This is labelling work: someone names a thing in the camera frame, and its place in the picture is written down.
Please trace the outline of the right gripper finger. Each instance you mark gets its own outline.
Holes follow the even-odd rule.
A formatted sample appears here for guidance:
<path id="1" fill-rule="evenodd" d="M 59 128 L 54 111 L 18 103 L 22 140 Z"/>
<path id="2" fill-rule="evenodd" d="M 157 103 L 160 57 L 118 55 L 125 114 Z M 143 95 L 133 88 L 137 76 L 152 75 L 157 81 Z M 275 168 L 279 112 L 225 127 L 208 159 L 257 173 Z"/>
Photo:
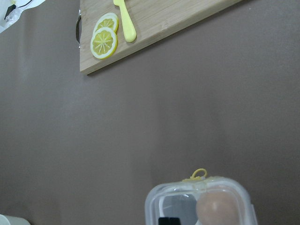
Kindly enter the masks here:
<path id="1" fill-rule="evenodd" d="M 178 217 L 160 217 L 158 219 L 159 225 L 181 225 Z"/>

